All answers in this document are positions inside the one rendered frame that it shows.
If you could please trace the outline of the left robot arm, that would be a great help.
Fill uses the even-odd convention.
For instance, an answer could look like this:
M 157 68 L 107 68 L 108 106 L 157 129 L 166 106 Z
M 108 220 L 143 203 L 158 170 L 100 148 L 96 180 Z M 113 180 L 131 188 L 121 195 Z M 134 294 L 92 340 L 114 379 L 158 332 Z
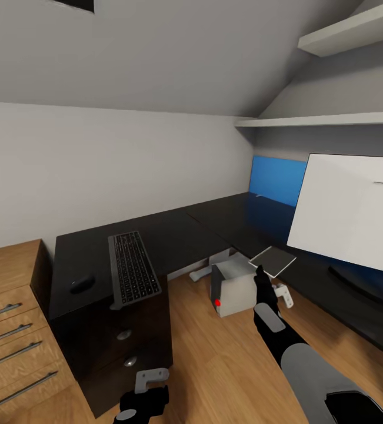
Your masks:
M 127 392 L 121 400 L 121 412 L 114 424 L 148 424 L 152 416 L 162 415 L 165 404 L 169 403 L 168 386 L 150 388 L 147 383 L 167 380 L 167 368 L 149 369 L 137 372 L 135 391 Z

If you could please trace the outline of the notebook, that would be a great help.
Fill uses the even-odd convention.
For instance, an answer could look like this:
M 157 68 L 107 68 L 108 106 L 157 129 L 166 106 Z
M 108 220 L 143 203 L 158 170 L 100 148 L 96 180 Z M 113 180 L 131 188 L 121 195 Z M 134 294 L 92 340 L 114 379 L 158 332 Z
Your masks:
M 258 268 L 262 264 L 264 272 L 270 278 L 275 278 L 287 266 L 289 266 L 297 257 L 271 246 L 261 254 L 257 255 L 254 259 L 249 261 L 254 267 Z

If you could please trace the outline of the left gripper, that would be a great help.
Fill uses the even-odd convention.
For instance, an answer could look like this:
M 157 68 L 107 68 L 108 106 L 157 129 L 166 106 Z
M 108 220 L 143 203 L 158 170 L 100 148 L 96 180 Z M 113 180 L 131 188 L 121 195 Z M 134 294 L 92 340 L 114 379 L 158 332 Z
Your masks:
M 149 420 L 152 416 L 162 415 L 165 404 L 169 403 L 168 386 L 165 385 L 164 388 L 150 388 L 147 392 L 142 394 L 135 394 L 133 391 L 125 393 L 121 400 L 121 410 L 134 402 L 142 402 L 146 405 L 149 413 Z

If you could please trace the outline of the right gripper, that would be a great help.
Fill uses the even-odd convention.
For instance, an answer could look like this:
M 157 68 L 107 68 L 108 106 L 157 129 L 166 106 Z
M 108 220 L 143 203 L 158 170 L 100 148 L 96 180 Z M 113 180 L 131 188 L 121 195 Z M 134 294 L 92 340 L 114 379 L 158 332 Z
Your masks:
M 254 276 L 254 281 L 257 286 L 257 296 L 262 293 L 268 293 L 271 297 L 274 297 L 275 302 L 278 303 L 278 298 L 272 287 L 271 279 L 268 274 L 264 272 L 262 264 L 258 266 L 256 273 L 257 275 Z

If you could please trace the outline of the mouse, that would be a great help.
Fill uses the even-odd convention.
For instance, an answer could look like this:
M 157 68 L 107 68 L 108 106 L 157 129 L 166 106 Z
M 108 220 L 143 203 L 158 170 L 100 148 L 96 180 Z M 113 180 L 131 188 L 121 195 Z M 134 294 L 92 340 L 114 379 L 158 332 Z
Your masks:
M 77 278 L 75 278 L 73 281 L 69 283 L 69 288 L 72 290 L 78 290 L 88 284 L 90 284 L 94 279 L 93 274 L 83 274 Z

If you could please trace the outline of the keyboard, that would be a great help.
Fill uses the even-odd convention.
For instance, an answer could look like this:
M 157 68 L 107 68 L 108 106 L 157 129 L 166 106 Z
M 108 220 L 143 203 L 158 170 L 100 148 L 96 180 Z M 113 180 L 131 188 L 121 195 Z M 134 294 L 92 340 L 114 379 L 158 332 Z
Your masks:
M 115 310 L 162 293 L 139 231 L 108 237 Z

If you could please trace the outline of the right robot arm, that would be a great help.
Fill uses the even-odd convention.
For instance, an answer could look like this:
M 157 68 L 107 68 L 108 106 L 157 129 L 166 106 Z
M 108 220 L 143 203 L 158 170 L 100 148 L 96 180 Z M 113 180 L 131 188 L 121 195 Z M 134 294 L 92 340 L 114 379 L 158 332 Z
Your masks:
M 294 302 L 286 285 L 272 285 L 262 264 L 256 270 L 254 323 L 309 424 L 383 424 L 383 408 L 314 350 L 282 317 L 278 298 Z

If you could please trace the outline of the monitor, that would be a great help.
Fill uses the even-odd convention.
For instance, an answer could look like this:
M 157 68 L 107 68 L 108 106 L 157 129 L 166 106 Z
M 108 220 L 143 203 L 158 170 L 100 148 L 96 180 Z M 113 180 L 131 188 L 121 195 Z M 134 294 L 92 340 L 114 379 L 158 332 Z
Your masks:
M 309 154 L 287 246 L 383 270 L 383 157 Z M 383 306 L 383 299 L 328 270 Z

